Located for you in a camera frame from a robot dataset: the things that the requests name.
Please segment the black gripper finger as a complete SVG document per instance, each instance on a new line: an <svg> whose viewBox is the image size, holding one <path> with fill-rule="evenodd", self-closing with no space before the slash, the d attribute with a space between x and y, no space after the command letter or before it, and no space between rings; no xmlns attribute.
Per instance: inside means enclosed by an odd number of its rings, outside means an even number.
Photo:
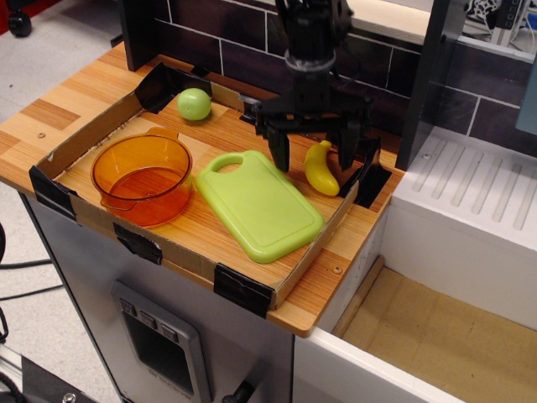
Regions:
<svg viewBox="0 0 537 403"><path fill-rule="evenodd" d="M352 166L364 129L364 124L360 120L336 120L338 162L342 170Z"/></svg>
<svg viewBox="0 0 537 403"><path fill-rule="evenodd" d="M283 171L289 171L289 138L288 134L281 130L268 126L266 139L269 150L276 167Z"/></svg>

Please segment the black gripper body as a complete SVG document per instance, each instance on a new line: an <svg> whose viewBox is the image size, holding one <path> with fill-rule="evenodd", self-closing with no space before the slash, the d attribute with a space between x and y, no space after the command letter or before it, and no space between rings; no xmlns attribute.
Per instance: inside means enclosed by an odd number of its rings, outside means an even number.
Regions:
<svg viewBox="0 0 537 403"><path fill-rule="evenodd" d="M327 133L334 139L361 139L372 125L373 101L332 85L336 60L287 58L292 74L287 92L253 105L255 130L266 139L289 134Z"/></svg>

